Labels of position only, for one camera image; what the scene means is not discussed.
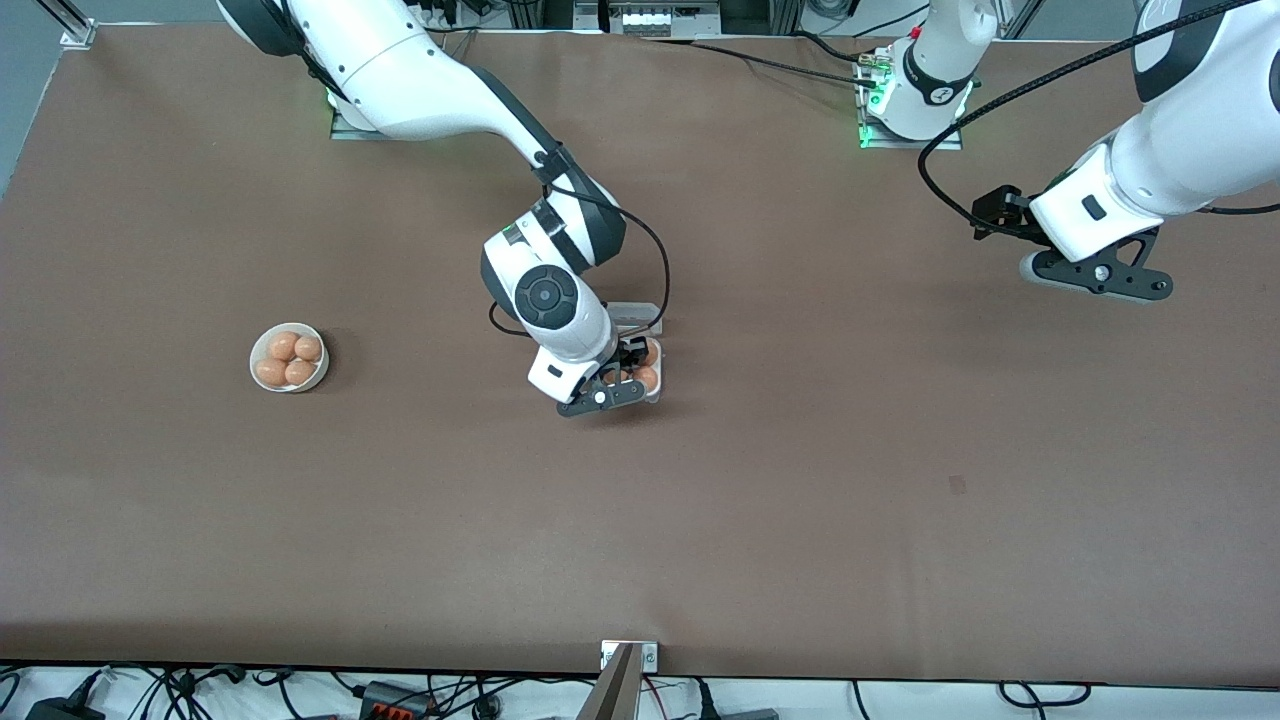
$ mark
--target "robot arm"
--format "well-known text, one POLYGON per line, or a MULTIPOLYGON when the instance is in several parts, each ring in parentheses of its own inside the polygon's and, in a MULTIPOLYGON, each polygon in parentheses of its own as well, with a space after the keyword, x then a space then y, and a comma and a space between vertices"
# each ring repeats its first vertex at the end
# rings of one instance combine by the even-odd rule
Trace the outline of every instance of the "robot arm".
MULTIPOLYGON (((1138 32, 1217 1, 1148 1, 1138 32)), ((1143 266, 1158 225, 1280 177, 1280 0, 1149 40, 1133 60, 1142 111, 1039 196, 1005 186, 974 204, 979 218, 1021 224, 1050 246, 1023 260, 1028 281, 1164 300, 1172 279, 1143 266), (1116 251, 1135 242, 1134 260, 1120 260, 1116 251)))
POLYGON ((895 135, 931 140, 964 111, 973 73, 996 37, 991 0, 933 0, 928 19, 876 51, 879 82, 867 111, 895 135))
POLYGON ((264 51, 301 55, 357 128, 394 140, 490 132, 511 142, 550 192, 484 243, 480 274, 498 306, 539 345, 529 380, 559 401, 564 415, 655 400, 648 392, 654 388, 636 380, 600 380, 605 370, 645 361, 649 350, 643 340, 620 341, 580 277, 618 254, 626 222, 613 197, 498 78, 440 51, 403 0, 219 5, 264 51))

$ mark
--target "black cable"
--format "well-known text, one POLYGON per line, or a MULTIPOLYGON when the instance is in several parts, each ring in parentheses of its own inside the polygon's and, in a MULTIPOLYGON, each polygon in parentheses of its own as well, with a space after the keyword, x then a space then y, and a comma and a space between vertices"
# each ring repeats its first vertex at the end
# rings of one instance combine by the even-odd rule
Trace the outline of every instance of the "black cable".
POLYGON ((701 678, 694 678, 698 683, 698 694, 703 698, 703 712, 699 715, 700 720, 721 720, 719 712, 716 710, 716 700, 712 697, 712 688, 707 684, 707 680, 701 678))
POLYGON ((1048 83, 1051 83, 1053 81, 1061 79, 1061 78, 1064 78, 1064 77, 1074 73, 1075 70, 1079 70, 1079 69, 1087 68, 1087 67, 1089 67, 1089 65, 1092 65, 1094 63, 1100 63, 1102 60, 1106 60, 1107 58, 1110 58, 1112 55, 1116 55, 1119 53, 1124 53, 1125 50, 1129 50, 1129 49, 1132 49, 1132 47, 1134 47, 1137 45, 1142 45, 1143 42, 1147 42, 1148 40, 1152 40, 1155 37, 1160 37, 1162 35, 1170 33, 1170 32, 1172 32, 1172 31, 1175 31, 1178 28, 1189 26, 1192 23, 1198 23, 1198 22, 1201 22, 1203 19, 1212 18, 1215 15, 1221 15, 1222 13, 1226 13, 1228 10, 1233 10, 1235 8, 1240 8, 1240 6, 1248 5, 1251 3, 1257 3, 1257 1, 1258 0, 1226 0, 1225 3, 1219 3, 1216 5, 1204 8, 1203 10, 1197 10, 1194 13, 1190 13, 1190 14, 1187 14, 1187 15, 1184 15, 1181 18, 1178 18, 1176 20, 1167 22, 1167 23, 1165 23, 1162 26, 1158 26, 1158 27, 1155 27, 1152 29, 1148 29, 1147 32, 1135 35, 1135 36, 1133 36, 1133 37, 1130 37, 1128 40, 1121 40, 1120 42, 1116 42, 1114 45, 1108 45, 1107 47, 1103 47, 1102 50, 1098 50, 1097 53, 1091 53, 1089 55, 1085 55, 1085 56, 1083 56, 1083 58, 1080 58, 1078 60, 1073 60, 1073 61, 1062 65, 1061 68, 1057 68, 1056 70, 1046 73, 1046 74, 1043 74, 1043 76, 1041 76, 1041 77, 1038 77, 1038 78, 1036 78, 1036 79, 1033 79, 1033 81, 1030 81, 1030 82, 1028 82, 1028 83, 1025 83, 1023 86, 1020 86, 1020 87, 1016 87, 1016 88, 1014 88, 1014 90, 1011 90, 1011 91, 1001 95, 1000 97, 992 100, 991 102, 987 102, 982 108, 978 108, 977 110, 974 110, 974 111, 969 113, 968 115, 960 118, 959 120, 951 123, 945 131, 940 132, 937 135, 937 137, 934 137, 933 140, 931 140, 929 143, 925 145, 923 150, 920 150, 920 156, 916 160, 916 168, 920 170, 920 178, 924 179, 924 184, 929 188, 931 192, 933 192, 933 195, 936 195, 938 197, 938 200, 941 200, 943 204, 946 204, 947 208, 951 208, 952 210, 955 210, 956 214, 959 214, 961 218, 964 218, 965 220, 968 220, 975 228, 980 228, 983 231, 992 232, 992 233, 1009 234, 1009 236, 1018 237, 1018 238, 1021 238, 1021 240, 1032 240, 1032 241, 1034 241, 1036 240, 1036 234, 1034 233, 1024 231, 1024 229, 1019 229, 1019 228, 1001 227, 1001 225, 997 225, 995 223, 989 223, 987 220, 983 220, 982 218, 978 218, 977 215, 974 215, 973 213, 970 213, 968 209, 963 208, 959 202, 956 202, 955 200, 952 200, 951 196, 947 195, 938 186, 938 183, 933 181, 933 177, 929 176, 929 168, 928 168, 929 155, 933 154, 933 151, 937 150, 938 146, 942 145, 942 142, 946 138, 951 137, 951 135, 955 133, 956 131, 960 131, 961 128, 972 124, 974 120, 977 120, 977 119, 987 115, 988 113, 991 113, 991 111, 993 111, 993 110, 996 110, 998 108, 1002 108, 1002 106, 1012 102, 1014 100, 1018 100, 1019 97, 1021 97, 1024 95, 1034 92, 1036 90, 1039 90, 1039 88, 1044 87, 1046 85, 1048 85, 1048 83))
MULTIPOLYGON (((852 38, 856 38, 856 37, 864 37, 868 33, 876 32, 877 29, 881 29, 883 27, 888 27, 888 26, 891 26, 893 23, 900 23, 900 22, 910 18, 911 15, 919 13, 920 10, 928 10, 928 9, 929 9, 928 5, 922 5, 922 6, 911 10, 910 13, 902 15, 901 18, 893 18, 892 20, 890 20, 887 23, 881 23, 881 24, 878 24, 876 27, 864 29, 863 32, 859 32, 858 35, 851 35, 851 36, 849 36, 849 38, 852 40, 852 38)), ((858 61, 858 55, 856 54, 841 53, 840 50, 836 50, 835 47, 832 47, 831 45, 828 45, 827 41, 822 38, 822 36, 819 36, 817 33, 809 32, 806 29, 797 29, 797 31, 792 32, 791 36, 792 37, 803 37, 803 38, 813 42, 814 45, 818 46, 819 50, 822 50, 823 53, 831 55, 832 58, 836 58, 837 60, 844 60, 846 63, 856 63, 858 61)))
POLYGON ((462 712, 463 710, 467 710, 467 708, 472 707, 475 703, 480 702, 483 698, 493 697, 493 696, 500 693, 502 691, 504 691, 504 689, 507 689, 507 688, 509 688, 512 685, 518 685, 522 682, 525 682, 524 678, 518 678, 518 679, 515 679, 515 680, 508 680, 508 682, 506 682, 506 683, 495 687, 492 691, 483 692, 479 696, 476 696, 475 700, 468 700, 468 701, 463 702, 462 705, 460 705, 457 707, 451 707, 448 712, 440 714, 439 715, 439 720, 444 720, 445 717, 457 715, 458 712, 462 712))
MULTIPOLYGON (((156 693, 159 692, 160 692, 160 679, 157 678, 155 680, 151 680, 151 684, 147 685, 147 689, 142 691, 142 694, 138 696, 138 702, 133 705, 133 710, 129 711, 129 714, 125 716, 124 720, 133 720, 133 716, 137 715, 138 710, 142 707, 142 701, 147 700, 147 696, 151 696, 151 698, 155 700, 156 693)), ((145 711, 142 714, 142 717, 143 719, 146 717, 145 711)))
POLYGON ((513 331, 511 328, 504 328, 502 325, 502 323, 498 322, 498 318, 495 318, 493 315, 497 309, 498 309, 498 304, 497 302, 494 302, 493 305, 489 306, 489 324, 490 325, 493 325, 494 328, 497 328, 498 332, 500 332, 502 334, 512 334, 512 336, 516 336, 516 337, 529 337, 529 333, 526 333, 525 331, 513 331))
POLYGON ((716 47, 714 45, 699 45, 698 42, 690 42, 689 46, 690 47, 698 47, 698 49, 701 49, 701 50, 710 50, 712 53, 719 53, 722 55, 730 55, 730 56, 737 58, 740 60, 746 60, 748 63, 759 63, 762 65, 768 65, 771 68, 778 68, 781 70, 787 70, 787 72, 791 72, 791 73, 799 73, 799 74, 803 74, 803 76, 810 76, 810 77, 822 78, 822 79, 831 79, 831 81, 844 82, 844 83, 849 83, 849 85, 856 85, 859 87, 867 87, 867 88, 876 87, 876 83, 873 81, 869 81, 869 79, 860 79, 860 78, 854 78, 854 77, 845 77, 845 76, 836 76, 836 74, 831 74, 831 73, 823 73, 823 72, 819 72, 819 70, 810 70, 809 68, 800 68, 800 67, 796 67, 796 65, 788 65, 786 63, 780 63, 777 60, 767 60, 764 58, 756 58, 755 55, 748 55, 746 53, 739 53, 737 50, 730 50, 728 47, 716 47))
POLYGON ((472 32, 472 31, 484 29, 484 28, 480 27, 480 26, 468 26, 468 27, 451 27, 451 28, 443 28, 443 29, 442 28, 434 28, 434 27, 424 27, 424 29, 426 32, 435 32, 435 33, 439 33, 439 35, 448 35, 451 32, 472 32))
POLYGON ((1039 716, 1039 720, 1047 720, 1046 716, 1044 716, 1044 710, 1046 708, 1048 708, 1048 707, 1074 707, 1074 706, 1080 705, 1082 702, 1089 700, 1089 696, 1093 694, 1093 687, 1092 685, 1087 685, 1085 684, 1085 685, 1078 685, 1078 687, 1084 688, 1084 692, 1080 693, 1076 697, 1071 697, 1071 698, 1066 698, 1066 700, 1041 700, 1041 697, 1038 694, 1036 694, 1036 691, 1033 691, 1029 684, 1027 684, 1027 683, 1024 683, 1021 680, 1001 680, 1000 684, 996 685, 996 689, 1000 692, 1001 700, 1004 700, 1009 705, 1012 705, 1014 707, 1020 707, 1023 710, 1034 710, 1036 714, 1039 716), (1027 697, 1032 698, 1030 702, 1020 701, 1020 700, 1014 700, 1012 697, 1010 697, 1009 696, 1009 691, 1006 689, 1007 685, 1018 685, 1019 688, 1021 688, 1023 692, 1027 693, 1027 697))
POLYGON ((867 706, 863 705, 863 691, 858 687, 858 680, 854 680, 854 700, 858 701, 858 712, 863 715, 863 720, 872 720, 870 714, 867 712, 867 706))
POLYGON ((9 702, 13 701, 13 696, 18 693, 18 685, 22 684, 22 676, 18 675, 18 669, 10 667, 9 670, 5 670, 4 674, 0 674, 0 683, 5 680, 13 680, 13 684, 9 685, 9 693, 4 696, 3 701, 0 701, 0 712, 4 712, 4 710, 9 707, 9 702))
POLYGON ((840 50, 836 50, 831 45, 827 45, 826 40, 823 40, 822 37, 818 37, 817 35, 814 35, 814 33, 812 33, 812 32, 809 32, 806 29, 797 29, 797 31, 792 32, 791 36, 792 37, 803 37, 803 38, 813 42, 814 45, 818 46, 819 50, 822 50, 823 53, 831 55, 832 58, 836 58, 837 60, 844 60, 846 63, 856 63, 858 61, 858 55, 850 55, 847 53, 841 53, 840 50))
POLYGON ((1208 208, 1201 208, 1197 213, 1206 213, 1208 215, 1266 215, 1276 210, 1280 210, 1280 202, 1261 208, 1215 208, 1210 205, 1208 208))
MULTIPOLYGON (((346 688, 346 689, 347 689, 348 692, 351 692, 352 694, 355 694, 355 693, 356 693, 356 685, 348 685, 348 684, 347 684, 347 683, 346 683, 346 682, 344 682, 344 680, 343 680, 342 678, 339 678, 339 676, 338 676, 338 673, 335 673, 335 671, 333 671, 333 670, 329 670, 329 674, 330 674, 330 675, 333 675, 333 679, 334 679, 334 680, 335 680, 335 682, 337 682, 337 683, 338 683, 339 685, 342 685, 343 688, 346 688)), ((428 675, 428 687, 430 687, 430 675, 428 675)))
POLYGON ((279 685, 280 685, 280 700, 284 701, 284 707, 289 710, 289 715, 293 716, 293 720, 306 720, 306 717, 303 717, 302 714, 298 712, 296 707, 293 707, 293 701, 289 700, 289 691, 284 689, 284 680, 280 680, 279 685))
POLYGON ((908 19, 910 19, 910 18, 911 18, 913 15, 915 15, 916 13, 919 13, 919 12, 922 12, 922 10, 928 10, 928 9, 929 9, 929 4, 928 4, 928 3, 925 3, 924 5, 920 5, 919 8, 916 8, 916 9, 911 10, 910 13, 908 13, 908 14, 905 14, 905 15, 900 17, 900 18, 893 18, 892 20, 888 20, 888 22, 883 22, 883 23, 881 23, 881 24, 878 24, 878 26, 874 26, 874 27, 869 27, 869 28, 864 29, 863 32, 859 32, 858 35, 850 35, 849 37, 850 37, 850 40, 852 40, 852 38, 855 38, 855 37, 867 37, 868 35, 870 35, 870 33, 876 32, 877 29, 882 29, 882 28, 886 28, 886 27, 888 27, 888 26, 891 26, 891 24, 895 24, 895 23, 900 23, 900 22, 902 22, 902 20, 908 20, 908 19))
POLYGON ((600 200, 596 197, 591 197, 590 195, 582 195, 581 192, 573 192, 572 190, 556 187, 554 184, 549 184, 547 187, 549 187, 553 192, 567 195, 570 197, 576 197, 582 202, 590 202, 599 208, 614 210, 623 218, 627 218, 632 223, 640 225, 640 229, 649 233, 649 237, 653 238, 654 246, 658 247, 658 255, 662 256, 662 304, 658 305, 658 314, 654 315, 652 320, 649 320, 644 327, 627 332, 626 336, 627 337, 637 336, 657 325, 662 320, 662 316, 667 314, 667 302, 671 300, 671 259, 667 256, 667 246, 663 245, 662 238, 658 237, 658 233, 654 232, 654 229, 650 228, 648 223, 637 218, 634 213, 623 208, 620 208, 613 202, 609 202, 608 200, 600 200))

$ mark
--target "brown egg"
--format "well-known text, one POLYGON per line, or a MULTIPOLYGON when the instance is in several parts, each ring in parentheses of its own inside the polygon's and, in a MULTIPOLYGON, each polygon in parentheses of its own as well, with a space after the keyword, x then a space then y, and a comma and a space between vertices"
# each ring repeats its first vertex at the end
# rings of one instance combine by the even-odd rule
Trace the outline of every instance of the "brown egg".
POLYGON ((644 383, 645 392, 653 392, 658 387, 658 370, 653 368, 636 368, 635 379, 644 383))
POLYGON ((266 342, 266 354, 276 360, 293 360, 293 345, 298 342, 298 333, 292 333, 284 331, 283 333, 275 333, 271 340, 266 342))
POLYGON ((306 360, 294 360, 284 369, 284 379, 291 386, 300 386, 311 378, 316 372, 316 366, 306 360))
POLYGON ((280 387, 284 384, 284 360, 264 357, 253 364, 253 375, 265 386, 280 387))
POLYGON ((293 343, 293 354, 303 360, 315 363, 320 359, 320 338, 302 336, 293 343))

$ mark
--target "white bowl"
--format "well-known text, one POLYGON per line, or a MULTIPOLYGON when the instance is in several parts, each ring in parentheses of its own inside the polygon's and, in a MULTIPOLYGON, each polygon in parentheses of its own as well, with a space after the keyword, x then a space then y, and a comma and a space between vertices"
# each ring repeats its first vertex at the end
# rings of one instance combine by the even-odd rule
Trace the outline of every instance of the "white bowl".
POLYGON ((305 325, 302 323, 280 323, 279 325, 275 325, 274 328, 266 331, 265 333, 262 333, 261 337, 257 338, 257 342, 253 343, 253 350, 251 350, 248 354, 248 377, 253 378, 253 382, 257 383, 257 387, 268 392, 306 392, 316 387, 316 384, 324 379, 324 374, 328 370, 329 370, 329 348, 325 347, 324 345, 324 337, 320 334, 319 331, 312 328, 311 325, 305 325), (257 373, 253 372, 253 365, 256 365, 259 360, 264 360, 268 357, 266 354, 268 341, 275 337, 275 333, 283 333, 284 331, 292 331, 298 333, 300 336, 311 336, 314 338, 319 338, 320 361, 316 363, 316 372, 311 373, 311 377, 307 378, 307 382, 298 386, 271 387, 269 384, 262 383, 262 380, 257 379, 257 373))

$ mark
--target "table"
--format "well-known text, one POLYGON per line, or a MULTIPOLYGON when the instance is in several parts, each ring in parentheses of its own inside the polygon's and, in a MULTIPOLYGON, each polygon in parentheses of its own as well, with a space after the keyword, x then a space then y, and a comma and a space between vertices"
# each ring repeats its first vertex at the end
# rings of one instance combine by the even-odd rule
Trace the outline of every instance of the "table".
MULTIPOLYGON (((980 97, 1092 47, 997 45, 980 97)), ((466 61, 666 238, 663 401, 563 420, 489 328, 480 245, 538 192, 503 141, 334 142, 297 59, 105 27, 0 205, 0 656, 1274 683, 1272 220, 1171 223, 1158 305, 1056 292, 859 150, 845 87, 603 36, 466 61), (333 350, 303 396, 247 377, 283 320, 333 350)), ((1135 108, 1112 59, 937 178, 1042 187, 1135 108)), ((604 300, 659 295, 628 238, 604 300)))

